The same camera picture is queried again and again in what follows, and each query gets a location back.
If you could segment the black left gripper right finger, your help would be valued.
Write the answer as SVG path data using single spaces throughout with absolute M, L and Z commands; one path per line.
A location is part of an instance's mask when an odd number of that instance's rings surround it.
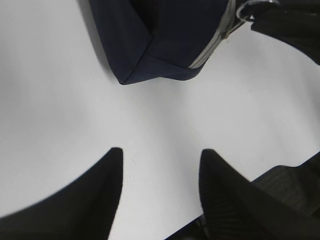
M 200 202 L 212 240 L 318 240 L 320 222 L 274 199 L 215 150 L 200 156 Z

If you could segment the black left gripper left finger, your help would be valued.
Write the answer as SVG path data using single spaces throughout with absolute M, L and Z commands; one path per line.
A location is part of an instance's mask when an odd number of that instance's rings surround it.
M 111 148 L 72 183 L 0 219 L 2 240 L 106 240 L 123 188 L 123 150 Z

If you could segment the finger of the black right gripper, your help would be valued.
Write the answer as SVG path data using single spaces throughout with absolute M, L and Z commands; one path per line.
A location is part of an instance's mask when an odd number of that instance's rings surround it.
M 251 30 L 282 41 L 320 64 L 318 0 L 280 0 L 255 16 Z

